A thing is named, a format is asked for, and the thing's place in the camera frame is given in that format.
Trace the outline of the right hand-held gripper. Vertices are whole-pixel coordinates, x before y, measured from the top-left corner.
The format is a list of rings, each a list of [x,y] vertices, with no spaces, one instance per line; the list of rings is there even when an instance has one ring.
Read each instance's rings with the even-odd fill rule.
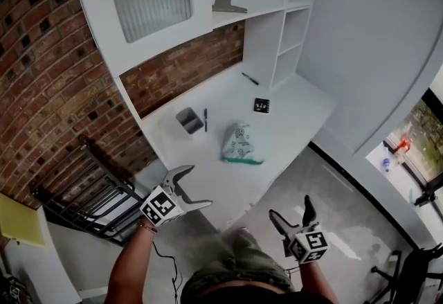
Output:
[[[316,262],[329,249],[329,244],[321,225],[316,220],[316,210],[309,195],[304,198],[305,211],[302,225],[291,225],[281,214],[269,211],[269,219],[280,235],[284,236],[283,248],[286,258],[292,256],[299,264]]]

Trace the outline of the clear teal-edged plastic bag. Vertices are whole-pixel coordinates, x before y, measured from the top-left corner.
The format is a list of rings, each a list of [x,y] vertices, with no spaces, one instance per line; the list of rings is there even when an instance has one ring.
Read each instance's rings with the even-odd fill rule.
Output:
[[[258,166],[264,163],[255,150],[251,126],[247,123],[232,123],[226,128],[220,159],[226,163],[241,163]]]

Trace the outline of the person's camouflage shorts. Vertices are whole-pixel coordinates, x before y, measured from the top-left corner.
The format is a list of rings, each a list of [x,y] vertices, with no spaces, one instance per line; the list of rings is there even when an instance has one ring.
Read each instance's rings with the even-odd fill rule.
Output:
[[[284,269],[263,252],[248,229],[240,228],[233,236],[232,254],[194,272],[183,287],[181,304],[197,304],[205,291],[235,280],[264,283],[284,293],[294,291]]]

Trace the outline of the person's left forearm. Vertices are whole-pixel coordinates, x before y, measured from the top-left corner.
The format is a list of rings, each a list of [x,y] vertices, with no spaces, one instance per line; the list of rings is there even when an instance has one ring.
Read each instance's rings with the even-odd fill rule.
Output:
[[[143,304],[145,279],[156,233],[156,227],[143,217],[114,264],[105,304]]]

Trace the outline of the person's right forearm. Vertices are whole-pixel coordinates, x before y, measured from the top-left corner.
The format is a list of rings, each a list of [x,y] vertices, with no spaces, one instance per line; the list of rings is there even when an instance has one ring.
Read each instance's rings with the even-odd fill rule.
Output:
[[[317,262],[302,263],[299,270],[303,290],[319,294],[332,304],[338,304],[338,299]]]

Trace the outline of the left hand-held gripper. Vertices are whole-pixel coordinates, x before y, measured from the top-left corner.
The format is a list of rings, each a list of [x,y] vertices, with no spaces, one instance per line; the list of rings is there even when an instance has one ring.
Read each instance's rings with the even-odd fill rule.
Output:
[[[157,186],[147,197],[140,207],[140,212],[154,225],[160,226],[166,222],[175,220],[184,213],[197,211],[209,207],[210,200],[200,200],[186,202],[181,200],[181,207],[178,202],[166,192],[174,192],[179,185],[179,180],[189,174],[195,168],[194,165],[184,165],[167,172],[162,181],[162,187]]]

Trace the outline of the white side table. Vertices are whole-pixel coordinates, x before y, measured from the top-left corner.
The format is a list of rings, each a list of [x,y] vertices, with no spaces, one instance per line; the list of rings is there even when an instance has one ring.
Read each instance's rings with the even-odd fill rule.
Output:
[[[46,220],[37,210],[44,246],[12,240],[5,248],[12,274],[35,293],[41,304],[78,304],[107,293],[117,252],[112,244]]]

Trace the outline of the grey pen holder box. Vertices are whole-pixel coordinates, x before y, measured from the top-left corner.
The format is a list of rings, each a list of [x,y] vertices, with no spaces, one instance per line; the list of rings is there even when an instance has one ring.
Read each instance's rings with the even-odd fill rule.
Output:
[[[191,107],[186,107],[177,113],[176,119],[189,135],[195,134],[204,127],[204,122]]]

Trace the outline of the black office chair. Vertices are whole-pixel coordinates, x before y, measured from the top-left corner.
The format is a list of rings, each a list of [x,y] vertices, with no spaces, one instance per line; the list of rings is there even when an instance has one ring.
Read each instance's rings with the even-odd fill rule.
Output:
[[[393,275],[387,274],[377,266],[370,270],[371,273],[379,274],[387,280],[387,286],[371,301],[365,301],[363,304],[376,304],[386,294],[390,297],[383,304],[415,304],[426,279],[443,283],[443,272],[428,271],[430,262],[443,256],[442,243],[431,249],[414,249],[404,260],[403,267],[400,267],[401,251],[393,251],[392,255],[397,257]]]

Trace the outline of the black square card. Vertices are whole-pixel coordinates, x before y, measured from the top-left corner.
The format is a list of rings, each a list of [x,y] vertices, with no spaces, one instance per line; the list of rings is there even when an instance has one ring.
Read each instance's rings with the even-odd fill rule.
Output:
[[[263,98],[256,98],[253,104],[253,111],[257,113],[268,114],[270,108],[270,100]]]

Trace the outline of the person's black shirt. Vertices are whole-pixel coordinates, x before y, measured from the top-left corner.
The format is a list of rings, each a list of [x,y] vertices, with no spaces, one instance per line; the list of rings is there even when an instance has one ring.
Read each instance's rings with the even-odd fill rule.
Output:
[[[222,287],[198,298],[199,304],[333,304],[306,291],[278,294],[256,286]]]

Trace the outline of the white desk with hutch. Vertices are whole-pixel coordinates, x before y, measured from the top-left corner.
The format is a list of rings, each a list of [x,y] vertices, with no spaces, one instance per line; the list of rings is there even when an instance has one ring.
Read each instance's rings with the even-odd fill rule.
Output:
[[[334,109],[334,101],[296,73],[314,0],[232,0],[246,14],[213,12],[214,0],[80,0],[93,38],[132,116],[168,169],[220,159],[226,128],[251,126],[256,154],[280,174]],[[244,23],[241,62],[200,82],[146,116],[123,77],[142,63],[218,28]],[[257,86],[242,72],[256,79]],[[270,100],[268,114],[253,111]],[[189,135],[176,114],[191,107],[204,127]]]

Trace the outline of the black metal rack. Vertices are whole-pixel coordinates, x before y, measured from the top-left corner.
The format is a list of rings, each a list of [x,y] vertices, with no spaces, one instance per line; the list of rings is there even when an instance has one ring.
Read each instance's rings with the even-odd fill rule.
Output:
[[[145,197],[85,135],[46,176],[32,182],[31,195],[49,220],[123,247],[141,217]]]

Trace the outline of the red label plastic bottle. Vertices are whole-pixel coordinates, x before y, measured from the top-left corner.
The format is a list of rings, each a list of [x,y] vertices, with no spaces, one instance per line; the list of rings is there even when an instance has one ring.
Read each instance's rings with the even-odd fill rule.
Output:
[[[409,135],[403,134],[401,136],[400,143],[397,146],[396,152],[398,154],[406,154],[410,150],[410,147],[411,147],[411,139]]]

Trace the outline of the grey metal bracket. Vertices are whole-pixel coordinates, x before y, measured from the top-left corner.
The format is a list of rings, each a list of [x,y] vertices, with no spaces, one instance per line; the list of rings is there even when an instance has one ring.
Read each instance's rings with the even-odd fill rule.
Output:
[[[232,0],[214,0],[212,11],[242,14],[246,14],[248,12],[246,8],[233,5]]]

